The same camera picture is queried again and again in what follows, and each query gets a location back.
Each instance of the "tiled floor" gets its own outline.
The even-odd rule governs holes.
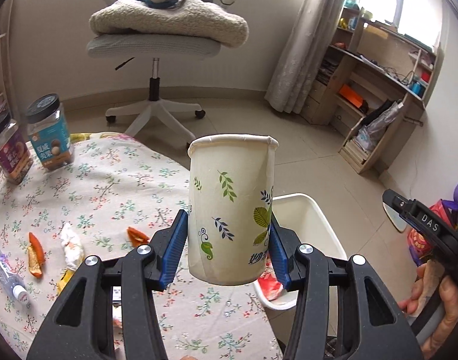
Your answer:
[[[265,102],[232,99],[198,99],[198,102],[207,112],[204,119],[197,120],[192,112],[177,115],[196,137],[250,133],[276,138],[280,147],[275,156],[275,195],[302,192],[313,197],[347,255],[366,256],[396,300],[410,294],[416,273],[406,235],[398,233],[387,219],[381,203],[384,187],[376,175],[356,174],[338,154],[342,137],[337,132],[311,126],[297,115],[281,115]],[[114,104],[67,112],[70,131],[124,132],[135,117],[120,116],[108,127],[105,110],[110,107]],[[151,120],[136,138],[189,168],[186,143],[160,121]],[[335,302],[336,292],[332,291],[329,326],[332,334],[337,325]],[[268,310],[268,316],[276,336],[287,342],[294,310],[282,313]]]

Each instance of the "plastic jar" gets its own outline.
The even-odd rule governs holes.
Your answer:
[[[32,163],[17,122],[7,111],[0,113],[0,166],[5,177],[14,184],[20,184]]]
[[[74,161],[74,147],[58,95],[48,94],[36,100],[26,116],[29,139],[44,168],[51,171]]]

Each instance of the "table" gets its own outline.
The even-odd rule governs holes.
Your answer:
[[[177,162],[118,133],[91,134],[74,147],[73,164],[46,173],[30,146],[34,164],[23,182],[14,187],[0,176],[0,247],[32,299],[23,306],[0,288],[0,332],[22,359],[57,298],[65,270],[58,234],[65,222],[80,235],[86,256],[108,260],[131,249],[128,226],[152,236],[187,209],[189,171]],[[46,255],[40,280],[28,271],[30,231]],[[174,282],[154,300],[170,359],[282,357],[252,284],[222,287],[197,280],[189,273],[187,249]],[[123,345],[117,328],[114,338]]]

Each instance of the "blue gripper pad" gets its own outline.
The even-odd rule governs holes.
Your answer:
[[[269,255],[271,256],[272,266],[275,276],[278,278],[278,282],[287,289],[291,284],[291,278],[288,271],[289,259],[273,223],[271,223],[271,233],[269,237]]]
[[[167,288],[174,280],[177,267],[179,266],[180,256],[182,256],[186,244],[188,220],[189,215],[187,212],[180,210],[174,223],[172,223],[171,229],[174,232],[161,259],[159,283],[162,288]]]

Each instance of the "chair seat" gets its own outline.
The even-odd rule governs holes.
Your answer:
[[[131,57],[140,54],[150,54],[153,57],[177,54],[208,58],[219,54],[220,49],[221,44],[212,39],[158,34],[104,34],[87,44],[87,53],[92,58]]]

